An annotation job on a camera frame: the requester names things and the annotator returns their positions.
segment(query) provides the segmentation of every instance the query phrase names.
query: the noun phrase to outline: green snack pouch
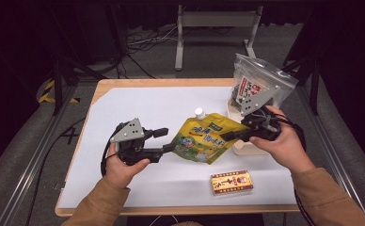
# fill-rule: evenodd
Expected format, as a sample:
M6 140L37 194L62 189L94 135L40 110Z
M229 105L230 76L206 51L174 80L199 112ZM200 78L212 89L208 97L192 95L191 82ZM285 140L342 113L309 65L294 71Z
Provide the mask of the green snack pouch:
M177 144L173 152L187 160L212 164L237 140L225 141L220 135L248 128L218 113L206 115L201 108L195 113L197 116L187 119L172 141Z

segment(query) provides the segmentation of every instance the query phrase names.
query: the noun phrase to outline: small box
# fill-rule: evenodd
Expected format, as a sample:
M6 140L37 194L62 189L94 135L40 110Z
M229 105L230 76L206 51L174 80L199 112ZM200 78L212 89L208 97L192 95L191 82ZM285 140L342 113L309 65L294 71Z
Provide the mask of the small box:
M213 174L211 182L216 196L250 191L253 188L252 180L247 170Z

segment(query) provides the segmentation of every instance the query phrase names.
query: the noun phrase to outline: brown sleeve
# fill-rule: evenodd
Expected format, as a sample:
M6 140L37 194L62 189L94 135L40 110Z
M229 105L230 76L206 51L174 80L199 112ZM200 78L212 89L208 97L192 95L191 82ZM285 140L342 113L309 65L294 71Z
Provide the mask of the brown sleeve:
M120 189L102 178L91 192L80 201L68 225L113 225L127 200L129 188Z
M365 225L365 214L325 169L294 174L294 188L317 226Z

